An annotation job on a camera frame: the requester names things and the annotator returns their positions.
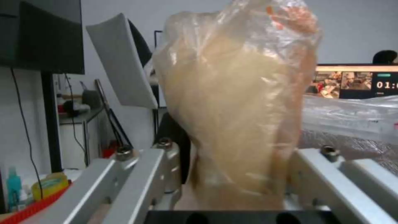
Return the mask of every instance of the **yellow container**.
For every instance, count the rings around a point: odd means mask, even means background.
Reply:
[[[41,187],[43,188],[43,198],[47,198],[48,196],[51,196],[69,186],[68,177],[64,173],[52,173],[40,181]],[[41,200],[41,192],[38,182],[33,184],[32,194],[35,201]]]

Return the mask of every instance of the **red object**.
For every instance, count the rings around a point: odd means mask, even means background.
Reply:
[[[58,200],[61,195],[65,193],[65,191],[69,187],[60,190],[58,193],[53,194],[41,201],[35,202],[34,204],[29,205],[27,208],[24,210],[17,212],[13,214],[12,216],[6,218],[3,221],[0,221],[0,224],[15,224],[15,223],[20,223],[24,221],[25,219],[28,219],[35,215],[36,213],[40,212],[41,210],[47,208],[48,206],[52,205],[56,200]]]
[[[64,105],[58,105],[58,113],[65,113]]]
[[[321,92],[324,89],[324,85],[322,83],[318,83],[317,88],[318,92]]]
[[[116,152],[116,149],[118,147],[119,147],[119,144],[117,143],[116,140],[111,141],[111,143],[109,143],[109,147],[102,151],[102,157],[104,159],[110,158]]]

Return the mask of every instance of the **white cabinet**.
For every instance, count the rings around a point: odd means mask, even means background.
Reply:
[[[102,127],[105,118],[103,108],[98,108],[73,119],[76,139],[87,151],[88,164],[93,159],[100,158],[101,151],[106,146],[106,143],[101,141],[106,135],[106,128]],[[72,119],[60,118],[59,125],[62,167],[84,169],[84,152],[74,138]]]

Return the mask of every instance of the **monitor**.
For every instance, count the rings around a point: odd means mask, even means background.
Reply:
[[[398,66],[317,66],[306,94],[340,99],[398,95]]]
[[[80,0],[0,0],[0,66],[84,73]]]

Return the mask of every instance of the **teal bottle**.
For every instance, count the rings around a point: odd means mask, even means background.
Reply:
[[[8,169],[7,191],[8,191],[8,210],[16,208],[22,189],[21,178],[17,175],[15,167]]]

